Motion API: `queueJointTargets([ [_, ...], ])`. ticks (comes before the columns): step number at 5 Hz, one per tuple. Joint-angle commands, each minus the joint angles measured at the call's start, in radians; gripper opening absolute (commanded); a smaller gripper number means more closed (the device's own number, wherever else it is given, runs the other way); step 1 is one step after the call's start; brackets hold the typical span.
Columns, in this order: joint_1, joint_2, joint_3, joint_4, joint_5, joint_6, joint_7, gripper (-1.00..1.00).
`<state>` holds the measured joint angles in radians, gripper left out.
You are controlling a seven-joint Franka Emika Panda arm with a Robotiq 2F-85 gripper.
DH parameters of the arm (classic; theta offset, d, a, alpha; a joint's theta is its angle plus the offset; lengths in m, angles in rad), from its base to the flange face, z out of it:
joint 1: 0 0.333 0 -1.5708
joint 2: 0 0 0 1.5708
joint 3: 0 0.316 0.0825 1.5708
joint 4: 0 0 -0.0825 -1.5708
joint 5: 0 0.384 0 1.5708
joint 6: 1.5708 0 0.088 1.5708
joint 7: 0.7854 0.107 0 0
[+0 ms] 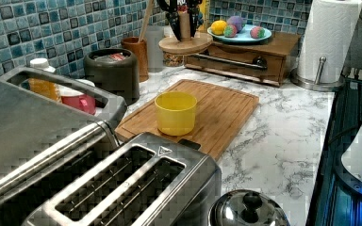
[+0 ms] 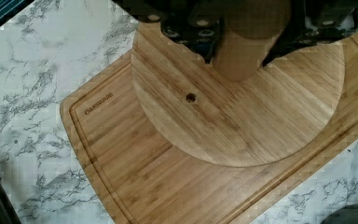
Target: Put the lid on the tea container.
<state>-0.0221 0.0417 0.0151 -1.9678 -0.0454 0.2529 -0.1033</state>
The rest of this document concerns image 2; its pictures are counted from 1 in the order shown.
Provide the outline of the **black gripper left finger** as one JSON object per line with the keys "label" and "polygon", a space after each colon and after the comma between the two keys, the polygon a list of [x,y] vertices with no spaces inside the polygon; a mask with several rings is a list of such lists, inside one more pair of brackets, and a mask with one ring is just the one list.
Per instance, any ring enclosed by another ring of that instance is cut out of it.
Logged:
{"label": "black gripper left finger", "polygon": [[206,63],[222,33],[220,0],[113,0],[134,19],[158,23],[172,42],[199,54]]}

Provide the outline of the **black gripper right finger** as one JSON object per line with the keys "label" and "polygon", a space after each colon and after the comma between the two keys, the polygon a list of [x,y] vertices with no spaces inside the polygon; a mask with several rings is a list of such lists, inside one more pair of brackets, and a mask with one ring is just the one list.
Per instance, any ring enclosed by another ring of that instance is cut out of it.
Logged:
{"label": "black gripper right finger", "polygon": [[291,17],[262,62],[299,49],[331,44],[358,31],[358,0],[290,0]]}

